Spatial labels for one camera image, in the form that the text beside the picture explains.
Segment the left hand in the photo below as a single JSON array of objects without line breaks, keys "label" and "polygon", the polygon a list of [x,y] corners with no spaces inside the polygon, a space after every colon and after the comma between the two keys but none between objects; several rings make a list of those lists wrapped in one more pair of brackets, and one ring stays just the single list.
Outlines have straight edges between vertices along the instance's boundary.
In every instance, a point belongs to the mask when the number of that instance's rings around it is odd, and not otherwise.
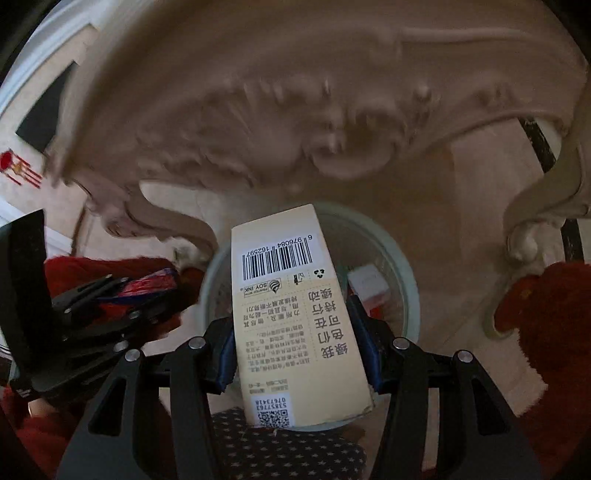
[{"label": "left hand", "polygon": [[58,413],[58,410],[46,400],[40,398],[27,402],[10,387],[4,388],[1,392],[1,407],[8,420],[16,426],[26,418],[45,418]]}]

